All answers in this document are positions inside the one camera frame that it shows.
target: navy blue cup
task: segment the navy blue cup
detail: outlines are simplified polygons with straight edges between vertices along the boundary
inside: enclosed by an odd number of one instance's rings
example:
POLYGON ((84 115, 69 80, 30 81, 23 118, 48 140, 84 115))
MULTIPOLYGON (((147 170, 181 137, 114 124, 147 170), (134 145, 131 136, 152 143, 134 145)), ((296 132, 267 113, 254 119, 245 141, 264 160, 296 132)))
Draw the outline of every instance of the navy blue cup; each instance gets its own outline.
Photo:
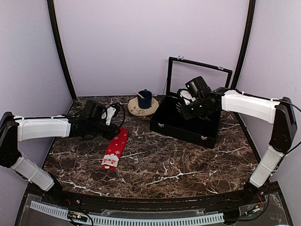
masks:
POLYGON ((138 97, 138 106, 141 109, 148 109, 151 107, 151 99, 152 99, 152 93, 148 90, 142 90, 138 92, 141 96, 144 97, 144 99, 142 99, 140 96, 137 95, 138 97))

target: lavender wall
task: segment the lavender wall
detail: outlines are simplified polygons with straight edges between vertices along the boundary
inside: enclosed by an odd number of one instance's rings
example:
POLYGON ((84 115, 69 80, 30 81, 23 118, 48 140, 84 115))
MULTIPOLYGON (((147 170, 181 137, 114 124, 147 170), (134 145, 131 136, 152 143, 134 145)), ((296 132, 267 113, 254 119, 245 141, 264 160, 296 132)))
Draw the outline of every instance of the lavender wall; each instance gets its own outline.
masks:
MULTIPOLYGON (((234 70, 248 0, 57 0, 56 11, 78 96, 163 92, 169 56, 234 70)), ((187 74, 223 86, 219 72, 175 69, 174 89, 187 74)))
MULTIPOLYGON (((301 2, 299 0, 257 1, 254 22, 238 88, 266 97, 290 97, 301 106, 301 2)), ((295 111, 301 131, 301 114, 295 111)), ((263 156, 272 126, 251 117, 243 117, 263 156)), ((295 137, 298 143, 301 133, 295 137)), ((294 225, 301 225, 301 148, 292 152, 272 177, 284 193, 294 225)))
MULTIPOLYGON (((46 0, 0 2, 0 115, 65 113, 71 97, 52 35, 46 0)), ((42 165, 52 139, 22 142, 19 150, 42 165)), ((0 225, 14 225, 27 183, 0 167, 0 225)))

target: black box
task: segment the black box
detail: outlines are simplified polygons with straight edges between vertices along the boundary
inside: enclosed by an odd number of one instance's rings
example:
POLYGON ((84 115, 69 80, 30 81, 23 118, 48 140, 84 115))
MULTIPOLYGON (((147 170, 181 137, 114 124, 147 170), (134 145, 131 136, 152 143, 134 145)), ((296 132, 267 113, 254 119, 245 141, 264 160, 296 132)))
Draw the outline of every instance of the black box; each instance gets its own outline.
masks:
POLYGON ((150 130, 179 140, 201 145, 203 147, 214 148, 219 129, 221 112, 216 111, 209 115, 208 118, 210 121, 203 120, 198 117, 185 120, 181 116, 175 105, 177 102, 183 102, 183 100, 178 99, 177 94, 170 91, 173 61, 226 72, 228 76, 225 87, 229 87, 232 76, 231 70, 195 61, 170 57, 168 61, 166 96, 161 101, 160 106, 150 120, 150 130))

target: christmas sock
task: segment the christmas sock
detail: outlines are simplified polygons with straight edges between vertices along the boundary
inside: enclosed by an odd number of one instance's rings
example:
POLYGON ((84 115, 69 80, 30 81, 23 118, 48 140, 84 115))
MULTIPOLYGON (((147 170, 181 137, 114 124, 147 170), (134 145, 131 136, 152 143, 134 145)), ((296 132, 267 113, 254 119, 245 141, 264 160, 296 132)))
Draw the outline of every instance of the christmas sock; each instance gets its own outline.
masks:
POLYGON ((122 155, 123 148, 127 143, 128 131, 120 128, 121 132, 110 141, 107 150, 105 151, 102 168, 115 170, 118 161, 122 155))

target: box lid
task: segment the box lid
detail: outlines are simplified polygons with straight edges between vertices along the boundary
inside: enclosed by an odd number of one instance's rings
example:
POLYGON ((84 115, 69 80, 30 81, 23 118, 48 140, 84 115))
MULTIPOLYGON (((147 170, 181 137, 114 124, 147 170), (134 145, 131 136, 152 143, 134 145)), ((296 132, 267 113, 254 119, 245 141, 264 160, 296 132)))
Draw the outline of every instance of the box lid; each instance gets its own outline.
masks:
POLYGON ((224 87, 228 88, 230 85, 232 72, 233 72, 232 70, 229 70, 229 69, 226 69, 226 68, 223 68, 220 66, 208 65, 208 64, 204 64, 204 63, 200 63, 200 62, 196 62, 196 61, 186 60, 186 59, 181 58, 180 56, 178 58, 171 56, 168 59, 168 72, 167 72, 167 81, 166 81, 167 82, 167 85, 166 85, 166 95, 167 96, 177 97, 177 94, 171 91, 171 81, 172 81, 172 71, 173 71, 174 61, 181 62, 183 64, 197 65, 200 67, 224 72, 225 75, 227 75, 227 79, 226 79, 224 87))

